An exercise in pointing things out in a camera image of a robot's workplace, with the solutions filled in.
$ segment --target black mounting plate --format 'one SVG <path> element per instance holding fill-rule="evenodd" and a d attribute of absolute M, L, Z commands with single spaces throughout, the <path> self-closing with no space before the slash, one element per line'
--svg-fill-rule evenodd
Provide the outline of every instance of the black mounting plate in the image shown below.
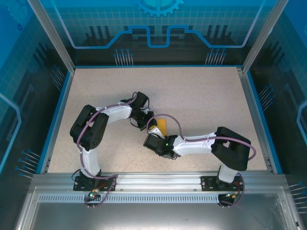
<path fill-rule="evenodd" d="M 112 182 L 113 178 L 99 180 L 99 185 L 105 184 L 100 188 L 100 191 L 108 191 L 110 186 L 112 185 Z M 111 191 L 115 191 L 115 187 L 116 185 L 112 187 Z M 76 176 L 75 183 L 73 185 L 74 191 L 92 191 L 93 189 L 95 189 L 93 185 L 86 183 L 86 181 L 84 181 L 81 176 Z"/>
<path fill-rule="evenodd" d="M 238 191 L 238 187 L 234 184 L 234 182 L 242 182 L 240 176 L 235 176 L 234 181 L 231 184 L 223 183 L 223 188 L 221 188 L 216 183 L 217 176 L 201 176 L 201 190 L 203 192 L 213 191 L 225 191 L 225 192 L 236 192 Z M 240 185 L 240 191 L 243 191 L 243 184 Z"/>

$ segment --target speckled tabletop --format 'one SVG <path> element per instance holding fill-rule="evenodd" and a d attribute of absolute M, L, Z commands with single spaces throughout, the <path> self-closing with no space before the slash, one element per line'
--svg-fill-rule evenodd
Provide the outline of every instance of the speckled tabletop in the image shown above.
<path fill-rule="evenodd" d="M 250 139 L 257 156 L 248 170 L 266 165 L 235 67 L 178 67 L 129 69 L 77 69 L 54 147 L 49 173 L 73 172 L 80 158 L 69 135 L 82 108 L 105 107 L 141 91 L 150 98 L 155 114 L 176 117 L 185 136 L 204 135 L 225 126 Z M 174 121 L 166 119 L 168 135 L 178 134 Z M 98 147 L 103 172 L 183 172 L 218 170 L 221 162 L 212 154 L 194 154 L 175 161 L 159 157 L 143 147 L 146 131 L 120 120 L 107 126 Z"/>

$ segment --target gear logo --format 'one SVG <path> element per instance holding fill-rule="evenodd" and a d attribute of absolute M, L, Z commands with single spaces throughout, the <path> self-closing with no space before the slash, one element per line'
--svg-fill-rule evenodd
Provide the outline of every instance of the gear logo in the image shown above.
<path fill-rule="evenodd" d="M 18 23 L 18 29 L 22 29 L 21 22 L 26 19 L 29 9 L 26 0 L 0 0 L 0 7 L 5 6 L 11 16 Z"/>
<path fill-rule="evenodd" d="M 139 10 L 149 13 L 151 17 L 154 15 L 160 17 L 161 14 L 167 16 L 168 13 L 173 13 L 173 10 L 178 10 L 183 0 L 135 0 L 135 2 Z"/>

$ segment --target enclosure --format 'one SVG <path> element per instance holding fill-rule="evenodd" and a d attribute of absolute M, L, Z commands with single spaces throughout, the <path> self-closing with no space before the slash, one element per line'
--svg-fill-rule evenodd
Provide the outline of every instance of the enclosure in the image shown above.
<path fill-rule="evenodd" d="M 298 0 L 0 1 L 1 229 L 305 229 L 306 9 Z M 134 91 L 184 135 L 227 127 L 251 141 L 239 205 L 204 189 L 222 164 L 214 155 L 159 157 L 143 147 L 145 130 L 121 120 L 97 147 L 116 185 L 87 210 L 88 191 L 73 190 L 81 164 L 71 126 L 85 105 Z M 166 131 L 178 135 L 169 119 Z"/>

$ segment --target yellow object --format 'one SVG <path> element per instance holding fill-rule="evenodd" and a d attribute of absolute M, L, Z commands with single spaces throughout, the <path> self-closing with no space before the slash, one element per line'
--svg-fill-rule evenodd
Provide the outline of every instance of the yellow object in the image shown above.
<path fill-rule="evenodd" d="M 163 136 L 167 135 L 166 132 L 166 120 L 161 118 L 161 119 L 156 119 L 158 125 L 157 126 L 151 126 L 149 129 L 153 129 L 154 127 L 158 127 L 158 129 L 161 131 L 161 133 L 163 134 Z"/>

